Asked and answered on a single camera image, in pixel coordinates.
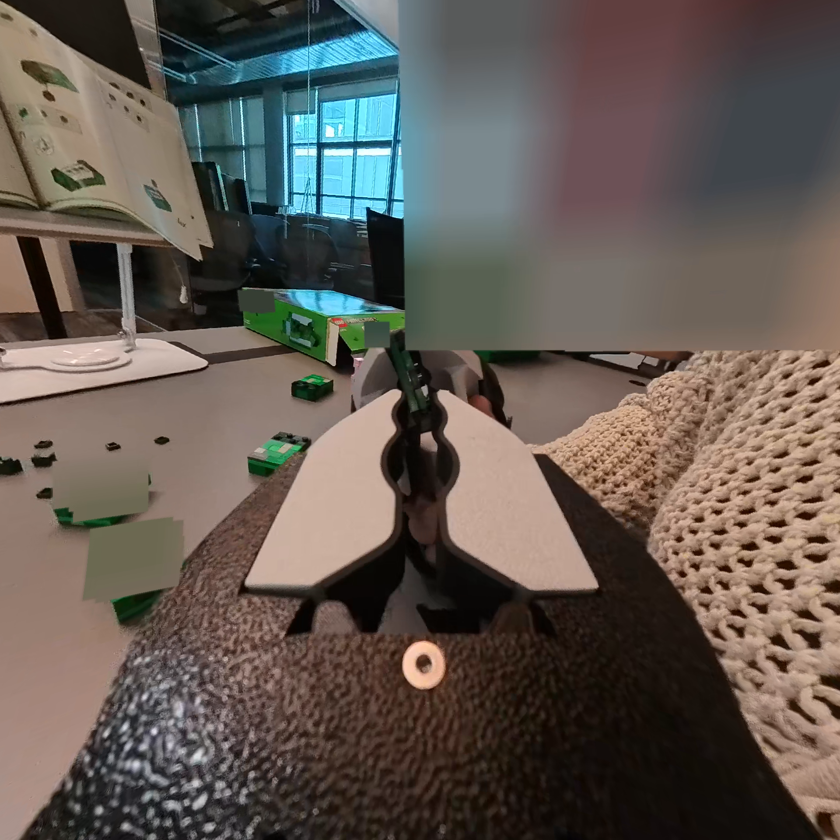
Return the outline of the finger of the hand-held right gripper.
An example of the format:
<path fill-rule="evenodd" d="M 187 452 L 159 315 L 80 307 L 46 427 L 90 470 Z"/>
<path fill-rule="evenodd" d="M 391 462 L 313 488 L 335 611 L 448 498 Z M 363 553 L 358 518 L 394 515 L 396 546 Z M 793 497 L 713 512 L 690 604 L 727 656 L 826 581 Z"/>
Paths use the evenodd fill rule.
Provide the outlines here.
<path fill-rule="evenodd" d="M 353 362 L 358 362 L 358 364 L 353 368 L 351 375 L 352 413 L 391 390 L 401 389 L 387 349 L 369 349 L 364 357 L 354 359 Z"/>
<path fill-rule="evenodd" d="M 424 350 L 420 356 L 431 390 L 452 392 L 464 402 L 480 393 L 484 375 L 476 352 Z"/>

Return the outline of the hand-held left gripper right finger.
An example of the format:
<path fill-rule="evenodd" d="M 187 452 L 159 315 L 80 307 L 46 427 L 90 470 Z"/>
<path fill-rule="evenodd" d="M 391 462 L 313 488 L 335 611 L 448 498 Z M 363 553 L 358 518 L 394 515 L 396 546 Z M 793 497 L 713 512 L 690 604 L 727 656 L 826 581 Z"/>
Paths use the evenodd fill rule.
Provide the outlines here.
<path fill-rule="evenodd" d="M 489 626 L 513 604 L 599 592 L 550 484 L 508 428 L 456 395 L 436 394 L 437 580 Z"/>

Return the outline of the green lego face block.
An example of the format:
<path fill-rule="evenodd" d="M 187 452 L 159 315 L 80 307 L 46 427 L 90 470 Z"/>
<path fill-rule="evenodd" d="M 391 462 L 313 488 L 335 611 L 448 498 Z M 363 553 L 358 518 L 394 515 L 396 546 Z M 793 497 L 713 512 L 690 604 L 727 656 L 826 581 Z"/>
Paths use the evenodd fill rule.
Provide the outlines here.
<path fill-rule="evenodd" d="M 147 591 L 112 599 L 111 606 L 118 623 L 126 625 L 146 615 L 164 592 L 165 590 Z"/>
<path fill-rule="evenodd" d="M 84 519 L 76 521 L 74 519 L 74 514 L 72 511 L 66 507 L 53 507 L 52 511 L 55 515 L 55 518 L 58 524 L 63 529 L 99 529 L 99 528 L 108 528 L 112 526 L 117 526 L 120 524 L 124 524 L 131 520 L 136 519 L 140 514 L 139 513 L 130 513 L 130 514 L 122 514 L 118 516 L 110 516 L 105 518 L 93 518 L 93 519 Z"/>

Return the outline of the person's right forearm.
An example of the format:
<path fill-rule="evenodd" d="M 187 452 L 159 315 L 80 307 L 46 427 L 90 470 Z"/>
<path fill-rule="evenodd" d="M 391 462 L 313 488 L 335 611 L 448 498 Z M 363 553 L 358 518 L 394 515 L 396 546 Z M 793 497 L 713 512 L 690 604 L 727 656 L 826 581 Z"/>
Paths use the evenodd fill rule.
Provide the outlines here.
<path fill-rule="evenodd" d="M 528 448 L 549 457 L 627 530 L 645 537 L 662 491 L 661 420 L 648 390 L 590 416 L 567 435 Z"/>

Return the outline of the white book stand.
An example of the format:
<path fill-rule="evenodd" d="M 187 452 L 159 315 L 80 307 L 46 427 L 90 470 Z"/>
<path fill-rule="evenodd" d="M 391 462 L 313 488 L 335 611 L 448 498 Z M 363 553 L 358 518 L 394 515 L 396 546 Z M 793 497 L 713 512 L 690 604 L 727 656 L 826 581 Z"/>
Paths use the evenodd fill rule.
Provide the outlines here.
<path fill-rule="evenodd" d="M 161 339 L 139 339 L 135 328 L 132 246 L 167 242 L 136 222 L 2 207 L 2 233 L 112 243 L 121 296 L 118 337 L 22 343 L 2 350 L 1 403 L 21 403 L 108 385 L 200 371 L 208 362 Z"/>

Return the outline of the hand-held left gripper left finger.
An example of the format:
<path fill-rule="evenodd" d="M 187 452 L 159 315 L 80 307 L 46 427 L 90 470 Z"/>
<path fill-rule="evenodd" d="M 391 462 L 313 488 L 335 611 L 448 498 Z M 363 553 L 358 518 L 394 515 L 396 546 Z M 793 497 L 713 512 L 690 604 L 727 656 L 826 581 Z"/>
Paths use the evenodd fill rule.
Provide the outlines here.
<path fill-rule="evenodd" d="M 348 607 L 360 630 L 380 628 L 402 582 L 403 495 L 393 389 L 345 417 L 305 454 L 245 577 L 245 592 Z"/>

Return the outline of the dark office chairs row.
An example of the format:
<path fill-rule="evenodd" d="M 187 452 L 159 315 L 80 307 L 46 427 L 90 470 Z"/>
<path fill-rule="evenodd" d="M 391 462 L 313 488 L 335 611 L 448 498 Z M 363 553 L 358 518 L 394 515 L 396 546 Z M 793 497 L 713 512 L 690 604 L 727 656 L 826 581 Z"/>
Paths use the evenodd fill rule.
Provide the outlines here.
<path fill-rule="evenodd" d="M 213 246 L 188 260 L 192 304 L 237 310 L 245 287 L 338 291 L 372 299 L 371 252 L 364 223 L 281 213 L 250 201 L 245 181 L 214 162 L 192 163 Z"/>

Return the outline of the green cardboard lego box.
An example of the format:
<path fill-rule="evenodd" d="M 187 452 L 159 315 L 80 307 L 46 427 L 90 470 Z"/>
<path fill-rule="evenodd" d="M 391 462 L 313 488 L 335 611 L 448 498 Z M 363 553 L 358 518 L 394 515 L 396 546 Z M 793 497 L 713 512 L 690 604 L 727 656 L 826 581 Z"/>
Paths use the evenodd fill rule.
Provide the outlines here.
<path fill-rule="evenodd" d="M 243 288 L 237 297 L 248 330 L 338 370 L 367 351 L 365 324 L 381 323 L 374 335 L 385 340 L 405 326 L 404 311 L 334 290 Z"/>

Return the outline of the open lego instruction booklet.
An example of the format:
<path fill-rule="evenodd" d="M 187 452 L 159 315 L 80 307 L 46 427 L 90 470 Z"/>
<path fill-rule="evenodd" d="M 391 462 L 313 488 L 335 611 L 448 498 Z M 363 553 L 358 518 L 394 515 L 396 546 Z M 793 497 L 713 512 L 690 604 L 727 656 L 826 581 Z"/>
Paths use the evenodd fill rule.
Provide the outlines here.
<path fill-rule="evenodd" d="M 1 201 L 130 218 L 193 259 L 214 243 L 178 111 L 1 4 Z"/>

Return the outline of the person's right hand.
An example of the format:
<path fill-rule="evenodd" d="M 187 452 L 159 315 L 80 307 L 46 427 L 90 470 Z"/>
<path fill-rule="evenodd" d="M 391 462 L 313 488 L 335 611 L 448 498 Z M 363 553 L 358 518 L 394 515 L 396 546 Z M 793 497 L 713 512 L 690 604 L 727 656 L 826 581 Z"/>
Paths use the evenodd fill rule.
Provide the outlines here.
<path fill-rule="evenodd" d="M 408 493 L 404 501 L 408 529 L 423 547 L 438 539 L 439 510 L 436 454 L 420 448 L 408 467 Z"/>

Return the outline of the scattered small dark lego pieces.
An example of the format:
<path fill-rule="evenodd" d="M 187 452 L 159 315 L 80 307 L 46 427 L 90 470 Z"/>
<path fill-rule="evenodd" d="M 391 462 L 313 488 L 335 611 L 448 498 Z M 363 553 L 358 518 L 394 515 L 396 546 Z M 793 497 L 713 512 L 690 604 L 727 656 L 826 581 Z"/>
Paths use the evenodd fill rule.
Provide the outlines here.
<path fill-rule="evenodd" d="M 109 441 L 106 444 L 98 444 L 95 448 L 87 447 L 78 453 L 76 451 L 70 452 L 67 450 L 65 456 L 60 458 L 56 453 L 55 442 L 50 439 L 43 439 L 34 444 L 33 451 L 29 457 L 16 458 L 2 455 L 1 475 L 3 478 L 10 476 L 23 476 L 33 469 L 45 471 L 46 474 L 48 474 L 52 470 L 55 462 L 58 460 L 63 459 L 70 462 L 71 456 L 75 457 L 76 455 L 80 457 L 84 455 L 89 459 L 92 455 L 100 455 L 101 452 L 117 452 L 125 448 L 131 448 L 132 446 L 133 444 L 126 444 L 123 446 L 120 442 Z"/>

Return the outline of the dark green lego assembly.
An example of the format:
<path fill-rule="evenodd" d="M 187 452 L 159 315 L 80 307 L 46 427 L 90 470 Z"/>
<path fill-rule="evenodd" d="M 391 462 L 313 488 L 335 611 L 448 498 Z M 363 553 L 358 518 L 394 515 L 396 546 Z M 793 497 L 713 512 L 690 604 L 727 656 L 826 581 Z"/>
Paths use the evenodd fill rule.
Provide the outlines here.
<path fill-rule="evenodd" d="M 429 392 L 431 374 L 428 373 L 419 351 L 406 347 L 404 329 L 390 331 L 390 342 L 386 347 L 388 357 L 396 374 L 407 405 L 407 427 L 420 434 L 433 430 L 432 398 Z"/>

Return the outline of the green lego block dark studs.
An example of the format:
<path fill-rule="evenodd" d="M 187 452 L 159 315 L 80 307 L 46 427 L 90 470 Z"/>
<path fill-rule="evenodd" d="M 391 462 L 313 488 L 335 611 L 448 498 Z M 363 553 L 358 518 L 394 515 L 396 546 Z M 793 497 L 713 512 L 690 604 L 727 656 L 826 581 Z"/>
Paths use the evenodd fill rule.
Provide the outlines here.
<path fill-rule="evenodd" d="M 311 443 L 309 437 L 277 433 L 248 455 L 248 472 L 255 476 L 271 476 L 289 459 L 306 451 Z"/>

